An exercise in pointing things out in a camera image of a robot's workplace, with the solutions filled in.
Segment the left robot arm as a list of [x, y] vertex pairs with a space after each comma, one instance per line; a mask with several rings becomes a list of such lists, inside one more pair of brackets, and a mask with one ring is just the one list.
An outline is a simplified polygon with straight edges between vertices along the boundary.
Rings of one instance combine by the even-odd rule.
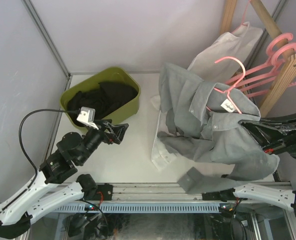
[[88, 174], [62, 190], [65, 180], [76, 174], [101, 143], [120, 144], [127, 123], [113, 125], [112, 121], [97, 121], [98, 128], [89, 128], [85, 135], [65, 134], [57, 143], [57, 150], [41, 165], [32, 179], [8, 200], [0, 203], [0, 238], [12, 240], [27, 232], [31, 225], [53, 210], [73, 201], [92, 200], [98, 185]]

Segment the aluminium frame rail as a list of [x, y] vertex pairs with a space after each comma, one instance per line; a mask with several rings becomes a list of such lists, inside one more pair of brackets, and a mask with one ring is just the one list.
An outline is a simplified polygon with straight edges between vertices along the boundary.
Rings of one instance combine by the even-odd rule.
[[[112, 200], [104, 202], [201, 202], [202, 194], [186, 194], [184, 190], [176, 183], [109, 183], [113, 186]], [[40, 200], [43, 196], [58, 193], [59, 197], [70, 197], [71, 201], [89, 200], [89, 198], [96, 192], [98, 185], [92, 182], [71, 184], [46, 184], [33, 185], [24, 193], [24, 198], [30, 199], [32, 202]], [[228, 196], [222, 196], [224, 202], [234, 201], [235, 197], [232, 193]]]

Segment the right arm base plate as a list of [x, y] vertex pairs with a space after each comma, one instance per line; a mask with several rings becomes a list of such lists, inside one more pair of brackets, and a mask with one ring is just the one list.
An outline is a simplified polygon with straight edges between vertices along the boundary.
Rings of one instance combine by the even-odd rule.
[[220, 192], [206, 192], [202, 194], [203, 201], [222, 201], [222, 196]]

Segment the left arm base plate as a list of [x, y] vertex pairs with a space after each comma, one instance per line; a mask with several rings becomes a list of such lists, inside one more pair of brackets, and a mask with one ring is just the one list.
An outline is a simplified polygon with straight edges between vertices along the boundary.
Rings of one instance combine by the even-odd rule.
[[111, 184], [99, 184], [96, 192], [89, 198], [91, 201], [111, 201], [113, 196], [113, 186]]

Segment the pink hanger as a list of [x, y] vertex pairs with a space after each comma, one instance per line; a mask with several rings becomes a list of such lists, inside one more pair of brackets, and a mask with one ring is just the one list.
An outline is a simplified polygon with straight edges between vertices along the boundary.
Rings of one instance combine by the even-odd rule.
[[248, 71], [246, 71], [246, 75], [253, 74], [257, 71], [260, 71], [262, 69], [269, 68], [269, 67], [271, 67], [271, 70], [267, 73], [263, 73], [248, 79], [241, 80], [235, 86], [237, 89], [241, 90], [243, 93], [247, 92], [246, 96], [248, 98], [261, 96], [268, 92], [268, 89], [263, 89], [259, 91], [253, 91], [253, 89], [262, 85], [266, 85], [275, 80], [276, 76], [280, 73], [281, 66], [283, 65], [283, 63], [285, 63], [285, 59], [280, 58], [279, 56], [289, 49], [296, 51], [296, 42], [288, 43], [277, 51], [273, 51], [272, 50], [273, 47], [274, 45], [270, 43], [266, 49], [266, 55], [268, 56], [268, 59], [266, 60], [266, 62], [257, 67], [249, 69]]
[[[276, 44], [277, 43], [279, 43], [281, 40], [287, 40], [288, 41], [288, 43], [291, 43], [291, 40], [293, 39], [293, 34], [292, 33], [289, 33], [289, 32], [287, 32], [287, 33], [282, 33], [281, 35], [279, 35], [278, 37], [276, 37], [274, 40], [272, 40], [270, 43], [272, 43], [273, 45], [274, 45], [274, 47], [276, 46]], [[226, 82], [225, 82], [225, 84], [227, 84], [227, 85], [233, 85], [234, 84], [234, 82], [240, 77], [241, 75], [239, 74], [239, 75], [236, 75], [236, 76], [234, 76], [234, 77], [232, 77], [232, 78], [230, 78], [229, 80], [227, 80]]]
[[240, 65], [241, 69], [242, 69], [242, 74], [241, 74], [241, 76], [240, 76], [240, 77], [234, 82], [234, 84], [230, 86], [230, 88], [228, 88], [228, 89], [226, 89], [226, 90], [224, 90], [224, 91], [221, 91], [220, 89], [215, 88], [215, 87], [214, 87], [213, 89], [214, 89], [215, 91], [219, 92], [219, 93], [226, 94], [227, 99], [232, 103], [232, 105], [234, 106], [235, 110], [237, 110], [237, 112], [238, 112], [239, 114], [242, 114], [241, 110], [237, 107], [237, 105], [233, 102], [232, 98], [230, 97], [230, 92], [231, 92], [232, 89], [234, 89], [234, 88], [236, 87], [236, 85], [237, 85], [239, 82], [241, 82], [241, 81], [244, 79], [246, 70], [245, 70], [244, 64], [243, 64], [239, 59], [237, 59], [237, 58], [235, 58], [235, 57], [233, 57], [233, 56], [224, 56], [224, 57], [222, 57], [222, 58], [216, 60], [214, 63], [217, 64], [217, 63], [219, 63], [219, 62], [221, 62], [221, 61], [223, 61], [223, 60], [226, 60], [226, 59], [228, 59], [228, 60], [233, 60], [233, 61], [237, 62], [237, 63]]
[[241, 26], [244, 26], [244, 21], [245, 21], [245, 16], [246, 16], [246, 12], [247, 12], [247, 8], [250, 4], [251, 0], [248, 0], [247, 1], [247, 4], [245, 6], [245, 9], [244, 9], [244, 12], [243, 12], [243, 15], [242, 15], [242, 18], [241, 18], [241, 22], [240, 22], [240, 25], [238, 27], [236, 27], [236, 29], [234, 29], [231, 33], [235, 33]]

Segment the grey shirt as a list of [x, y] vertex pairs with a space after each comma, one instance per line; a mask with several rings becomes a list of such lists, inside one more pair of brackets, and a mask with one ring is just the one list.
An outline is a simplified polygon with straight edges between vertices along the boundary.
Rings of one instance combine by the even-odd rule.
[[218, 192], [266, 178], [279, 165], [240, 125], [259, 121], [258, 107], [240, 90], [205, 81], [198, 75], [167, 63], [159, 76], [161, 111], [167, 132], [158, 138], [172, 154], [197, 163], [233, 165], [226, 177], [203, 175], [191, 168], [178, 184], [189, 194]]

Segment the white shirt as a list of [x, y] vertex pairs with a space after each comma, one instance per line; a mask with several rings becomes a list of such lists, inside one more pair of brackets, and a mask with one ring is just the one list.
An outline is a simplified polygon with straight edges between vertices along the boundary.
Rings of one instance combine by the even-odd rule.
[[[242, 63], [249, 57], [260, 39], [263, 30], [244, 22], [233, 32], [221, 34], [214, 43], [200, 52], [191, 62], [188, 71], [193, 72], [205, 81], [224, 83], [239, 70], [240, 65], [233, 60], [214, 62], [222, 57], [231, 56]], [[158, 171], [164, 170], [177, 156], [169, 153], [157, 137], [159, 130], [166, 130], [166, 113], [159, 111], [156, 134], [154, 137], [151, 161]]]

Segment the wooden clothes rack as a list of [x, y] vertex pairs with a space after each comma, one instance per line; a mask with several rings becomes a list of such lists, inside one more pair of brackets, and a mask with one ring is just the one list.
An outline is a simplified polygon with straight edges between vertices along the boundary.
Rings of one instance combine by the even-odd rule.
[[[272, 16], [268, 13], [262, 1], [252, 0], [250, 5], [253, 7], [272, 40], [283, 34]], [[287, 43], [287, 40], [281, 40], [276, 44], [273, 50], [276, 51]], [[296, 51], [292, 49], [286, 50], [280, 57], [285, 59], [285, 63], [281, 66], [280, 73], [276, 76], [275, 80], [269, 83], [270, 87], [268, 88], [268, 92], [263, 95], [262, 102], [259, 105], [263, 117], [270, 112], [287, 88], [296, 86]], [[245, 75], [243, 80], [267, 72], [269, 72], [268, 68], [248, 76]]]

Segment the pink hanger under white shirt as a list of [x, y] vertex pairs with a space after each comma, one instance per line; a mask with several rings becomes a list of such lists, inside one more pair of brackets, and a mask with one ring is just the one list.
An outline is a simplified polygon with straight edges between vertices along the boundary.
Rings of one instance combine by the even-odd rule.
[[244, 9], [244, 12], [243, 12], [243, 15], [242, 15], [242, 18], [241, 18], [241, 22], [240, 22], [240, 25], [238, 27], [236, 27], [236, 29], [234, 29], [231, 33], [235, 33], [241, 26], [244, 26], [244, 21], [245, 21], [245, 16], [246, 16], [246, 12], [247, 12], [247, 8], [250, 4], [251, 0], [248, 0], [247, 1], [247, 4], [245, 6], [245, 9]]

